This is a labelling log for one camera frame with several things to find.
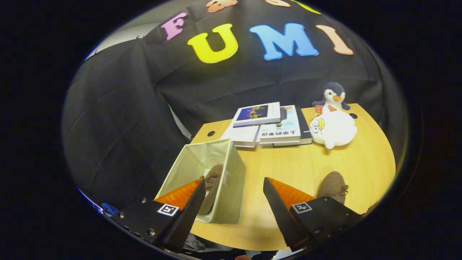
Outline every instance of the black cloth backdrop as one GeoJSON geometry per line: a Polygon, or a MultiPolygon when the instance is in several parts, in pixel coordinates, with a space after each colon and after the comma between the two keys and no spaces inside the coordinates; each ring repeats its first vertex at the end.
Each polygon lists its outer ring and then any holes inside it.
{"type": "Polygon", "coordinates": [[[136,196],[155,196],[188,142],[168,104],[194,136],[204,123],[230,119],[243,106],[279,101],[311,107],[322,99],[325,83],[336,81],[345,88],[347,103],[360,104],[379,123],[396,161],[402,160],[407,138],[403,96],[359,36],[295,2],[286,8],[239,0],[215,13],[207,11],[207,2],[200,0],[172,16],[187,13],[183,31],[171,40],[161,23],[143,39],[98,52],[76,73],[63,112],[64,150],[78,187],[97,204],[123,208],[136,196]],[[218,63],[203,63],[187,41],[206,32],[211,48],[221,50],[224,42],[212,29],[227,23],[232,24],[237,52],[218,63]],[[319,54],[288,56],[282,51],[282,58],[265,60],[260,39],[249,28],[269,25],[283,33],[286,23],[302,24],[319,54]],[[335,52],[316,25],[336,29],[354,55],[335,52]]]}

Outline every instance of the fabric storage box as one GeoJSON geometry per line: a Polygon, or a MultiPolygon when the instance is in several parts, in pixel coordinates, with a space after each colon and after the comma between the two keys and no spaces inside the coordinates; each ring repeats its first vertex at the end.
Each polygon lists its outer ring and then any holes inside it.
{"type": "Polygon", "coordinates": [[[212,209],[197,215],[196,221],[233,224],[241,215],[246,168],[231,139],[187,144],[176,158],[156,198],[189,182],[206,176],[210,169],[223,165],[212,209]]]}

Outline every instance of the stack of books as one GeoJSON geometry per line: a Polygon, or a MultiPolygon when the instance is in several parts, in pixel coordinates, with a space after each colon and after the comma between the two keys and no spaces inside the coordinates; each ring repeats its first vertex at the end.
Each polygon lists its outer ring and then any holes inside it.
{"type": "Polygon", "coordinates": [[[239,108],[221,139],[235,146],[297,146],[311,144],[310,129],[300,107],[279,102],[239,108]]]}

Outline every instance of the yellow letter u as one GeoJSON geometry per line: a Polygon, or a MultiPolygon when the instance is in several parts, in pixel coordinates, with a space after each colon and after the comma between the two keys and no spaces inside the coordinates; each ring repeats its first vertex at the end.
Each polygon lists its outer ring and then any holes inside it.
{"type": "Polygon", "coordinates": [[[188,41],[196,52],[199,60],[205,63],[217,63],[233,56],[237,51],[237,41],[231,32],[232,24],[224,24],[215,27],[212,32],[220,34],[225,42],[225,48],[220,51],[213,51],[206,40],[208,34],[206,32],[192,37],[188,41]]]}

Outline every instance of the foam letter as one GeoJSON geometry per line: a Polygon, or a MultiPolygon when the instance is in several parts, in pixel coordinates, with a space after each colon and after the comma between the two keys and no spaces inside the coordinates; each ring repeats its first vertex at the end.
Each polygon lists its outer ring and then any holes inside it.
{"type": "Polygon", "coordinates": [[[212,0],[208,2],[205,7],[208,7],[209,12],[216,12],[235,4],[237,4],[237,0],[212,0]]]}
{"type": "Polygon", "coordinates": [[[173,19],[169,20],[161,26],[167,32],[167,41],[178,35],[183,29],[178,29],[178,26],[184,25],[184,20],[181,17],[185,17],[187,14],[185,12],[178,14],[173,19]]]}
{"type": "Polygon", "coordinates": [[[233,56],[237,51],[237,41],[231,32],[232,24],[224,24],[215,27],[212,32],[220,34],[225,42],[225,48],[220,51],[213,51],[206,40],[208,34],[206,32],[192,37],[188,41],[196,52],[199,60],[205,63],[216,63],[233,56]]]}
{"type": "Polygon", "coordinates": [[[297,45],[297,54],[300,56],[314,56],[319,52],[316,50],[306,36],[303,25],[288,23],[286,24],[285,34],[282,35],[268,25],[257,25],[249,29],[260,37],[261,43],[266,50],[263,56],[265,60],[275,60],[282,58],[282,53],[276,50],[278,45],[287,55],[293,55],[294,43],[297,45]]]}
{"type": "Polygon", "coordinates": [[[265,2],[267,2],[268,4],[272,4],[273,6],[290,7],[289,4],[281,0],[265,0],[265,2]]]}
{"type": "Polygon", "coordinates": [[[313,13],[317,13],[317,14],[321,14],[320,12],[316,11],[316,10],[313,10],[313,8],[307,6],[306,4],[302,4],[300,2],[297,2],[295,0],[290,0],[292,2],[296,2],[297,4],[299,4],[301,7],[305,8],[306,10],[310,11],[310,12],[313,12],[313,13]]]}
{"type": "Polygon", "coordinates": [[[325,25],[316,25],[317,28],[323,30],[330,40],[334,43],[334,50],[340,54],[353,55],[353,51],[342,41],[340,36],[335,32],[335,29],[325,25]]]}

